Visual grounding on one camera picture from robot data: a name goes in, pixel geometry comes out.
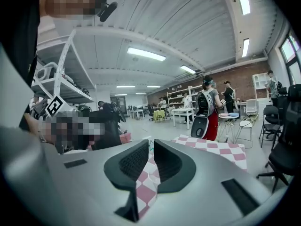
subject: ceiling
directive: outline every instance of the ceiling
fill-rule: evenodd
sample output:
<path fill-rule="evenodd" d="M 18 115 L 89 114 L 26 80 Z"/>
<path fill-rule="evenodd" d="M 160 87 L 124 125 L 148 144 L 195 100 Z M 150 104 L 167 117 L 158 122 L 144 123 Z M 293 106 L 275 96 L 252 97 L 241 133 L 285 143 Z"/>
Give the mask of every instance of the ceiling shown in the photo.
<path fill-rule="evenodd" d="M 153 92 L 195 78 L 182 65 L 208 73 L 241 61 L 243 39 L 250 39 L 248 60 L 261 55 L 275 32 L 277 8 L 271 0 L 249 0 L 243 16 L 239 0 L 108 0 L 118 8 L 104 23 L 45 17 L 39 42 L 69 35 L 97 89 L 116 93 Z M 166 56 L 163 62 L 127 54 L 129 47 Z M 117 89 L 117 85 L 135 85 Z"/>

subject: red skirt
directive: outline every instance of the red skirt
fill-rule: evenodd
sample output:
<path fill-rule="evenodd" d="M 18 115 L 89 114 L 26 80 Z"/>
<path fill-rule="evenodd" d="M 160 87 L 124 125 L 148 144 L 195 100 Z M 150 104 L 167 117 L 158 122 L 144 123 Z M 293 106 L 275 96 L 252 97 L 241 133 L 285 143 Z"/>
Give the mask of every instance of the red skirt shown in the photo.
<path fill-rule="evenodd" d="M 214 111 L 211 115 L 208 116 L 208 128 L 203 139 L 214 141 L 217 136 L 218 130 L 218 114 Z"/>

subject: brick wall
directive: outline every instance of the brick wall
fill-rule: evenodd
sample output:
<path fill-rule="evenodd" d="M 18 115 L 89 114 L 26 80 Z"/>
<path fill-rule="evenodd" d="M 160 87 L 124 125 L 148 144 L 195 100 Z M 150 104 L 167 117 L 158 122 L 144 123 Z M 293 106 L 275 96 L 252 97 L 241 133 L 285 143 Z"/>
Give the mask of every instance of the brick wall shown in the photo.
<path fill-rule="evenodd" d="M 225 81 L 230 81 L 232 88 L 236 90 L 236 97 L 241 100 L 254 99 L 254 87 L 252 82 L 252 75 L 258 73 L 265 73 L 269 70 L 269 65 L 267 61 L 258 62 L 250 65 L 244 65 L 237 68 L 233 68 L 230 70 L 226 70 L 223 72 L 212 74 L 213 80 L 216 82 L 217 90 L 220 92 L 225 90 L 225 85 L 223 84 Z M 188 86 L 197 86 L 202 84 L 203 77 L 199 77 L 195 80 L 181 83 L 182 89 L 188 88 Z M 158 104 L 160 101 L 160 97 L 166 96 L 167 92 L 172 92 L 170 90 L 164 89 L 152 95 L 148 95 L 148 103 Z M 260 97 L 263 96 L 264 92 L 260 91 Z"/>

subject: floor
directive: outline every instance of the floor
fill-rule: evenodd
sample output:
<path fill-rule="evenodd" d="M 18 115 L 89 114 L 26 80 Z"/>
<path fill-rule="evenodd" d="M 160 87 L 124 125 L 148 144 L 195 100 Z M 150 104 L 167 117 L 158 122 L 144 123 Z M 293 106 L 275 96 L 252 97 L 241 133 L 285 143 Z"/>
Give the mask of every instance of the floor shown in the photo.
<path fill-rule="evenodd" d="M 173 120 L 167 119 L 166 121 L 161 122 L 154 122 L 149 121 L 149 115 L 146 115 L 145 118 L 141 120 L 132 119 L 130 117 L 127 118 L 126 123 L 121 124 L 122 130 L 128 130 L 131 132 L 131 137 L 133 140 L 141 140 L 141 139 L 162 139 L 162 140 L 172 140 L 175 137 L 179 136 L 180 134 L 183 135 L 190 135 L 190 130 L 187 130 L 187 125 L 183 124 L 184 118 L 176 118 L 176 127 L 173 127 Z M 234 123 L 235 134 L 239 128 L 240 119 L 238 119 Z M 219 133 L 220 130 L 223 128 L 223 123 L 219 126 Z M 262 127 L 262 120 L 258 120 L 254 127 L 253 127 L 253 147 L 251 147 L 251 142 L 246 140 L 238 140 L 237 143 L 244 144 L 246 147 L 246 160 L 247 160 L 247 170 L 252 176 L 256 177 L 259 173 L 270 172 L 272 169 L 268 167 L 267 169 L 264 168 L 265 164 L 268 161 L 268 156 L 271 151 L 272 141 L 263 141 L 262 148 L 261 140 L 259 140 L 259 135 Z M 247 129 L 242 130 L 240 138 L 250 138 L 250 132 Z M 274 185 L 274 178 L 272 177 L 260 177 L 259 179 L 267 188 L 272 190 Z M 277 189 L 284 187 L 285 185 L 282 181 L 279 180 Z"/>

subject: checkered cloth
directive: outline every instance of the checkered cloth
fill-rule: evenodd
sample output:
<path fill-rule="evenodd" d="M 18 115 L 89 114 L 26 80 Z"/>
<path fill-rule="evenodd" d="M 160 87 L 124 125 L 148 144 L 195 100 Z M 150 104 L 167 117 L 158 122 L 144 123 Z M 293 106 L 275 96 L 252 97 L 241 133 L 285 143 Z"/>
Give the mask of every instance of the checkered cloth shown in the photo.
<path fill-rule="evenodd" d="M 242 144 L 218 143 L 215 141 L 192 138 L 186 135 L 176 137 L 173 142 L 194 147 L 221 155 L 233 162 L 241 169 L 247 171 L 245 146 Z M 159 173 L 153 157 L 153 150 L 149 152 L 149 160 L 146 163 L 140 177 L 136 181 L 136 194 L 139 218 L 154 204 L 159 185 Z"/>

